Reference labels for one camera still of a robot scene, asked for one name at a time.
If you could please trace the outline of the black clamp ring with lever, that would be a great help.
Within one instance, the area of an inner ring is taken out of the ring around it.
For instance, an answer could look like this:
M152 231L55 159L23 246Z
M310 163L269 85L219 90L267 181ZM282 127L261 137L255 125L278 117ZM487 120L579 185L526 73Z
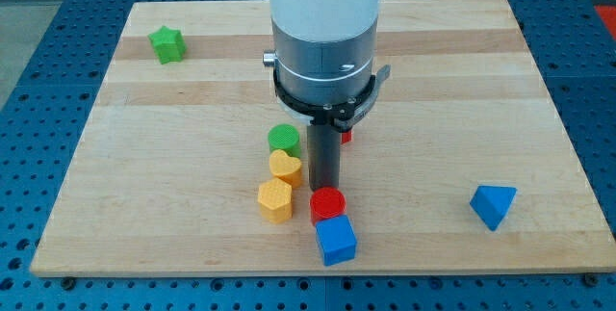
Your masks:
M272 73L277 101L283 111L305 125L330 125L345 133L362 120L374 106L381 85L389 78L390 65L382 66L371 75L369 83L358 94L337 104L309 104L291 96L281 85L277 71Z

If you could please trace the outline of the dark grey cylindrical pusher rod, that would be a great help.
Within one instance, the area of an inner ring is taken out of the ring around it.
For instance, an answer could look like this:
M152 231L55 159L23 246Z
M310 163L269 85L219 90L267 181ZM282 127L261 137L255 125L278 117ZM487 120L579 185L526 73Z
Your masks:
M339 186L341 134L330 125L307 127L309 184L313 191Z

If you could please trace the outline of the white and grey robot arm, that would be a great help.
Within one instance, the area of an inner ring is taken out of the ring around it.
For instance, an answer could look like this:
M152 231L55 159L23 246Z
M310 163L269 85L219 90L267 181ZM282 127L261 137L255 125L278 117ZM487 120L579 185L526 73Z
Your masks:
M312 190L339 184L341 138L372 109L390 67L372 69L380 0L269 0L282 108L305 124Z

